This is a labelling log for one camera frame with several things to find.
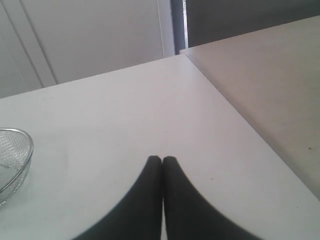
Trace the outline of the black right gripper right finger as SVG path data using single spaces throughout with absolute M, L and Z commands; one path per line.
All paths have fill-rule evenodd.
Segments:
M 178 160 L 162 163 L 166 234 L 169 240 L 251 240 L 253 235 L 217 211 L 189 181 Z

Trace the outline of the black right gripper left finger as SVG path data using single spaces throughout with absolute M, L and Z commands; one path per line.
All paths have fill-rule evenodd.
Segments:
M 162 160 L 149 156 L 121 201 L 77 240 L 159 240 L 162 234 Z

